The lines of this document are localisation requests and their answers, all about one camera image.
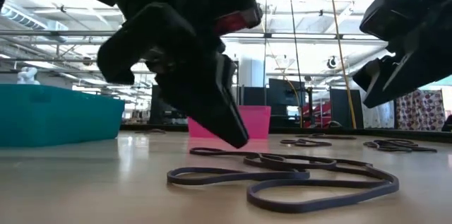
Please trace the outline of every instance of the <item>ductwork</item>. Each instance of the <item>ductwork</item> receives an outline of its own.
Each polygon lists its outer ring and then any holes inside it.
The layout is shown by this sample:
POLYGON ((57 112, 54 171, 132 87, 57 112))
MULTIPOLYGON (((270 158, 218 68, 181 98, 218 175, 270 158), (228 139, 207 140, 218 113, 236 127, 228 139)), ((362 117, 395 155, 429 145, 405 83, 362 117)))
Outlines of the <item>ductwork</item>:
MULTIPOLYGON (((9 57, 15 57, 20 59, 51 59, 52 55, 46 53, 44 50, 40 50, 27 44, 10 46, 0 45, 0 54, 5 54, 9 57)), ((55 64, 55 68, 60 69, 79 69, 77 66, 71 66, 70 64, 55 64)))
MULTIPOLYGON (((31 30, 68 30, 67 26, 58 21, 30 15, 24 8, 14 5, 11 2, 6 2, 3 5, 0 15, 31 30)), ((66 38, 62 36, 51 36, 46 38, 49 40, 56 40, 60 43, 66 41, 66 38)))

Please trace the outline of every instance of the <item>pipe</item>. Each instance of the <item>pipe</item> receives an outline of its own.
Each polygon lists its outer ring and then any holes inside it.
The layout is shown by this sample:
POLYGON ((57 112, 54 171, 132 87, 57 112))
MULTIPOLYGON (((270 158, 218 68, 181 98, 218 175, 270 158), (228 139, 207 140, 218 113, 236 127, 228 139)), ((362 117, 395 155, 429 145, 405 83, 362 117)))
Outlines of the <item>pipe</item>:
MULTIPOLYGON (((298 76, 298 73, 266 73, 267 76, 298 76)), ((301 73, 300 76, 337 76, 336 74, 331 73, 301 73)))
MULTIPOLYGON (((1 70, 0 73, 17 73, 20 70, 18 69, 11 69, 11 70, 1 70)), ((54 73, 101 73, 100 71, 81 71, 81 70, 68 70, 68 69, 38 69, 39 73, 46 73, 46 72, 54 72, 54 73)), ((134 74, 155 74, 151 71, 133 71, 134 74)))
MULTIPOLYGON (((78 87, 92 88, 92 84, 89 83, 77 83, 78 87)), ((136 89, 136 90, 152 90, 152 86, 96 86, 96 88, 105 88, 105 90, 124 90, 124 89, 136 89)))
POLYGON ((13 44, 20 45, 21 47, 24 47, 25 49, 29 49, 31 51, 37 52, 38 54, 46 54, 46 55, 49 55, 49 56, 53 56, 53 54, 51 54, 49 52, 46 52, 46 51, 44 51, 42 49, 39 49, 37 47, 33 47, 32 45, 29 45, 28 43, 21 42, 20 40, 17 40, 17 39, 15 39, 13 37, 1 37, 1 38, 6 40, 6 41, 8 41, 8 42, 13 43, 13 44))
POLYGON ((267 105, 267 86, 263 86, 263 105, 267 105))
POLYGON ((115 31, 109 30, 0 30, 0 36, 95 36, 95 37, 109 37, 115 34, 115 31))
POLYGON ((26 59, 26 58, 13 58, 13 59, 0 59, 0 61, 42 61, 42 62, 97 62, 96 59, 82 60, 82 59, 26 59))
MULTIPOLYGON (((363 0, 352 0, 347 7, 343 9, 343 11, 338 16, 338 25, 340 25, 343 21, 347 20, 350 16, 356 16, 354 14, 355 8, 360 7, 362 5, 363 0)), ((335 30, 335 23, 334 21, 325 28, 323 33, 330 33, 335 30)))
MULTIPOLYGON (((5 31, 0 30, 0 36, 17 36, 20 34, 10 34, 5 33, 5 31)), ((234 38, 241 41, 242 44, 262 44, 262 37, 222 37, 225 40, 234 38)), ((292 43, 294 38, 290 37, 278 37, 278 38, 269 38, 272 42, 277 43, 292 43)), ((102 45, 107 40, 67 40, 64 43, 56 42, 56 41, 42 41, 42 40, 32 40, 27 41, 27 43, 30 43, 32 45, 102 45)), ((337 40, 327 40, 322 38, 303 38, 298 37, 297 43, 300 44, 327 44, 327 45, 336 45, 338 43, 337 40)), ((345 45, 371 45, 371 46, 384 46, 387 45, 386 42, 380 41, 380 40, 341 40, 341 43, 345 45)))
POLYGON ((312 89, 308 92, 308 101, 309 101, 309 119, 311 120, 311 126, 316 125, 316 119, 314 117, 314 110, 312 108, 312 104, 314 101, 312 101, 312 89))
POLYGON ((323 129, 323 103, 322 103, 322 97, 320 97, 320 127, 323 129))
POLYGON ((242 85, 240 105, 245 105, 245 85, 242 85))
MULTIPOLYGON (((15 62, 14 65, 16 65, 19 60, 20 61, 32 61, 32 60, 43 61, 43 60, 45 60, 45 57, 44 57, 45 55, 51 55, 51 54, 45 52, 44 50, 41 50, 39 48, 27 45, 26 43, 22 43, 22 42, 17 41, 17 40, 16 40, 16 42, 17 42, 17 45, 19 47, 12 46, 12 45, 11 46, 0 46, 0 52, 2 52, 3 54, 8 55, 10 57, 20 56, 20 57, 24 57, 24 58, 15 58, 15 59, 2 58, 2 59, 0 59, 0 61, 14 61, 15 62), (23 51, 26 51, 26 50, 29 50, 29 51, 31 50, 30 52, 32 52, 33 54, 27 54, 27 53, 23 52, 23 51)), ((78 69, 77 67, 71 66, 70 64, 65 64, 65 65, 62 64, 62 65, 57 65, 57 66, 65 66, 65 67, 68 67, 70 69, 78 69)))

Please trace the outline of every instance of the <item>computer monitor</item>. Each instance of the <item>computer monitor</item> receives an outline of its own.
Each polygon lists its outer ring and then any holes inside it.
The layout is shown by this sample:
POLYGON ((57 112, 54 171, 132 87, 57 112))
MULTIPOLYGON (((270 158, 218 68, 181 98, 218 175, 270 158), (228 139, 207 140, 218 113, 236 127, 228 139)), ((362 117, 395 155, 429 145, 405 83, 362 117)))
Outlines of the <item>computer monitor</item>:
MULTIPOLYGON (((359 90, 350 90, 353 111, 357 129, 364 128, 364 120, 361 108, 361 95, 359 90)), ((348 104, 348 93, 343 89, 330 89, 331 120, 340 123, 342 127, 352 129, 352 113, 348 104)))
POLYGON ((267 90, 268 105, 303 106, 305 103, 304 82, 290 81, 294 89, 286 80, 268 79, 269 89, 267 90))
POLYGON ((239 105, 263 106, 266 104, 266 89, 263 87, 239 87, 238 92, 239 105))

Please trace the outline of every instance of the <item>ceiling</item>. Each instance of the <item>ceiling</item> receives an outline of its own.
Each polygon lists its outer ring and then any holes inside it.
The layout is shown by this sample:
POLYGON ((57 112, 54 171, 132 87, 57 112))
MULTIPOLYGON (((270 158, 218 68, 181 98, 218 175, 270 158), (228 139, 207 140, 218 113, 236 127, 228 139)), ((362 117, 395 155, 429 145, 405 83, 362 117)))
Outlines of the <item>ceiling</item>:
MULTIPOLYGON (((362 16, 372 1, 335 0, 339 32, 345 35, 342 51, 349 72, 368 59, 386 54, 382 50, 384 42, 362 35, 359 31, 362 16)), ((281 68, 288 73, 296 73, 297 62, 293 61, 297 56, 301 73, 328 75, 340 73, 338 70, 340 67, 333 70, 326 67, 328 59, 340 56, 335 40, 334 9, 331 0, 257 0, 257 2, 265 11, 262 23, 253 29, 226 36, 224 41, 228 55, 240 58, 245 53, 252 53, 256 59, 266 58, 266 73, 278 73, 282 71, 281 68), (271 38, 265 40, 264 33, 271 38)), ((90 37, 90 32, 114 32, 124 22, 117 7, 110 7, 96 0, 7 0, 5 7, 2 9, 3 16, 0 16, 0 30, 33 29, 30 24, 17 23, 5 16, 12 9, 25 14, 33 22, 41 23, 33 27, 42 25, 45 30, 84 32, 77 37, 66 37, 65 43, 51 37, 0 36, 3 38, 0 38, 0 52, 12 58, 95 59, 99 44, 107 37, 90 37)), ((77 71, 98 70, 95 64, 86 66, 80 62, 60 62, 54 65, 62 70, 68 69, 69 72, 65 74, 77 78, 79 78, 79 74, 75 73, 77 71)), ((145 71, 142 64, 137 64, 133 69, 145 71)), ((144 76, 137 76, 137 83, 139 81, 155 83, 153 75, 141 75, 144 76)), ((325 83, 329 77, 319 77, 315 83, 325 83)), ((100 74, 93 78, 102 80, 100 74)))

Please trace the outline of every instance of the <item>cable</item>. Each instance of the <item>cable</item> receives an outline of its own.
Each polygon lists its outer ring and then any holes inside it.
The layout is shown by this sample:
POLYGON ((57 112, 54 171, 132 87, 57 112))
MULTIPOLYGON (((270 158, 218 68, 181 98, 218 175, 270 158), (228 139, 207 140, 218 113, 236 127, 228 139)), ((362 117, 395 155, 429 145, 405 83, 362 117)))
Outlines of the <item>cable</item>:
POLYGON ((332 146, 330 142, 324 141, 312 141, 304 138, 295 139, 283 139, 280 144, 287 146, 298 146, 298 147, 319 147, 319 146, 332 146))
MULTIPOLYGON (((295 29, 294 6, 292 4, 292 0, 289 0, 289 1, 290 1, 290 11, 292 13, 292 27, 294 29, 295 56, 297 58, 298 80, 299 80, 299 85, 301 87, 302 86, 302 76, 300 75, 300 71, 299 71, 298 43, 297 43, 297 33, 296 33, 296 29, 295 29)), ((302 121, 303 110, 302 110, 302 106, 300 104, 298 104, 298 112, 299 112, 299 124, 300 124, 299 126, 300 126, 300 128, 302 128, 303 127, 303 125, 302 125, 303 124, 303 121, 302 121)))
POLYGON ((402 139, 373 140, 370 142, 364 142, 363 145, 370 148, 375 148, 378 151, 386 152, 403 152, 403 153, 438 152, 437 149, 420 147, 419 145, 412 141, 402 139))
POLYGON ((262 26, 262 31, 263 31, 263 98, 264 98, 264 104, 267 105, 267 96, 266 96, 266 77, 267 77, 267 73, 266 73, 266 69, 267 69, 267 37, 266 37, 266 33, 267 33, 267 8, 268 8, 268 0, 265 0, 265 8, 263 10, 263 15, 265 15, 264 23, 261 23, 262 26))
POLYGON ((342 53, 342 46, 340 45, 338 15, 337 15, 337 13, 336 13, 336 5, 335 5, 335 3, 334 3, 334 0, 331 0, 331 3, 333 4, 334 23, 335 23, 335 26, 336 26, 336 38, 338 39, 339 55, 340 55, 340 63, 341 63, 341 65, 342 65, 342 73, 343 73, 343 75, 344 75, 345 87, 347 88, 348 106, 350 107, 350 112, 352 113, 352 124, 353 124, 353 129, 356 129, 355 110, 354 110, 354 108, 353 108, 353 103, 352 103, 352 94, 351 94, 351 92, 350 92, 350 87, 349 87, 349 85, 348 85, 347 74, 345 73, 344 57, 343 57, 343 53, 342 53))
MULTIPOLYGON (((276 59, 276 56, 273 53, 273 50, 271 49, 270 43, 267 42, 267 39, 265 39, 266 41, 266 47, 268 44, 268 49, 270 50, 271 56, 272 58, 275 60, 276 66, 282 70, 282 68, 280 67, 278 60, 276 59)), ((285 76, 285 69, 282 70, 282 77, 289 83, 289 86, 291 87, 291 89, 294 91, 295 93, 295 97, 297 98, 297 104, 298 104, 298 114, 299 114, 299 127, 302 128, 303 127, 303 122, 302 122, 302 109, 300 108, 302 106, 301 102, 299 101, 299 97, 298 97, 298 93, 297 90, 295 89, 294 85, 290 82, 290 80, 287 78, 287 76, 285 76)))
MULTIPOLYGON (((266 31, 267 31, 267 8, 268 8, 267 5, 268 5, 268 2, 267 2, 267 0, 266 0, 266 7, 265 7, 265 15, 266 15, 266 17, 265 17, 265 26, 261 24, 261 25, 262 25, 262 30, 263 30, 264 33, 266 33, 266 31)), ((271 49, 270 43, 268 42, 267 38, 264 36, 264 48, 263 48, 263 53, 264 53, 264 55, 267 55, 267 45, 268 45, 268 49, 270 50, 270 53, 271 53, 272 58, 275 60, 275 63, 276 63, 277 68, 278 68, 279 70, 282 71, 282 78, 283 78, 284 80, 286 80, 287 83, 289 83, 289 86, 290 86, 291 89, 294 91, 295 97, 297 98, 298 115, 299 115, 299 127, 302 128, 302 127, 303 127, 303 121, 302 121, 302 108, 301 108, 302 104, 301 104, 301 102, 299 101, 299 97, 298 97, 297 90, 295 89, 295 87, 293 86, 293 84, 290 82, 290 80, 287 78, 287 76, 285 75, 285 70, 286 70, 286 69, 283 70, 283 69, 280 67, 280 65, 279 65, 279 63, 278 63, 278 60, 276 59, 276 56, 275 56, 275 54, 273 53, 273 50, 271 49)))
POLYGON ((247 188, 246 200, 259 208, 279 213, 307 213, 334 207, 351 206, 378 196, 397 192, 400 187, 400 182, 396 176, 378 170, 372 164, 354 160, 243 151, 229 152, 214 148, 192 148, 190 154, 242 156, 244 164, 268 171, 249 173, 211 167, 181 167, 167 173, 168 184, 199 186, 220 182, 256 181, 247 188), (309 169, 359 175, 373 178, 373 180, 363 182, 362 180, 310 179, 309 169), (186 174, 203 174, 204 176, 190 178, 182 176, 186 174), (272 201, 259 197, 259 192, 264 189, 286 186, 338 187, 360 190, 354 194, 302 202, 272 201))

